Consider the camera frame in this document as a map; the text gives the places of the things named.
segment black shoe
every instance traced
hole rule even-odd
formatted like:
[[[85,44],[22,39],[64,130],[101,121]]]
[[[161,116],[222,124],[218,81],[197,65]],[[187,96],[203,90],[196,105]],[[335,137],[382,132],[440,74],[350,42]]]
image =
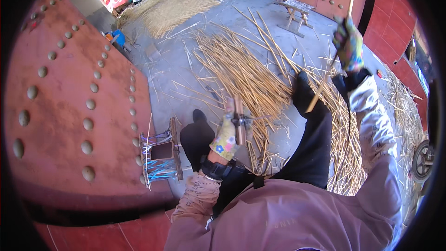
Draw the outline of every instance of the black shoe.
[[[309,86],[307,73],[300,71],[296,76],[292,98],[294,106],[296,106],[301,115],[306,111],[314,96],[315,92]]]
[[[197,122],[198,120],[203,120],[207,122],[206,115],[204,115],[204,112],[200,111],[199,109],[193,110],[192,119],[194,123]]]

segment pink sleeve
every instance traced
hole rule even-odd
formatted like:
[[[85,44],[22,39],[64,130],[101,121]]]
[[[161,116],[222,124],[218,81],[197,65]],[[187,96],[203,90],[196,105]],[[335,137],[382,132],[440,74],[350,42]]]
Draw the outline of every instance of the pink sleeve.
[[[206,223],[219,193],[220,183],[205,178],[201,170],[199,173],[194,172],[187,177],[186,191],[172,214],[172,222],[182,217],[191,217]]]

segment red tile wall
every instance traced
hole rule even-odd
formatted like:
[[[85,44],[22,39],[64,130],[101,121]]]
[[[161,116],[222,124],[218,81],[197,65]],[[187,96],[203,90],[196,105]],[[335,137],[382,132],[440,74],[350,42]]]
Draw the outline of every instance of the red tile wall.
[[[416,15],[408,0],[375,0],[364,43],[395,75],[423,100],[416,99],[423,128],[427,129],[427,98],[420,81],[405,58],[416,24]]]

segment wheel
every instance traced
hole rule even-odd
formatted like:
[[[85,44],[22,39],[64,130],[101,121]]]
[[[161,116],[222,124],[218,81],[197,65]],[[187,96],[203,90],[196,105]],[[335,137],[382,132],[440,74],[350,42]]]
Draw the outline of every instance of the wheel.
[[[412,176],[418,183],[423,183],[430,175],[432,165],[426,165],[427,160],[433,160],[428,139],[418,145],[412,158]]]

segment floral glove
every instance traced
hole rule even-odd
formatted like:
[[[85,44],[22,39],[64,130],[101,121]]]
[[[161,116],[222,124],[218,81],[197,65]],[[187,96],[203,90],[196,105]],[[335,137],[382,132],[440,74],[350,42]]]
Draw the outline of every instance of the floral glove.
[[[252,118],[250,110],[243,108],[245,118]],[[231,161],[234,154],[240,147],[236,143],[236,127],[232,123],[234,117],[234,99],[227,98],[226,100],[226,114],[220,122],[220,130],[217,137],[212,141],[209,147],[218,153],[224,159]],[[253,121],[246,121],[246,141],[251,141],[253,138]]]
[[[354,26],[351,16],[334,19],[338,23],[338,28],[333,33],[333,44],[338,50],[342,69],[346,72],[358,72],[364,67],[363,37]]]

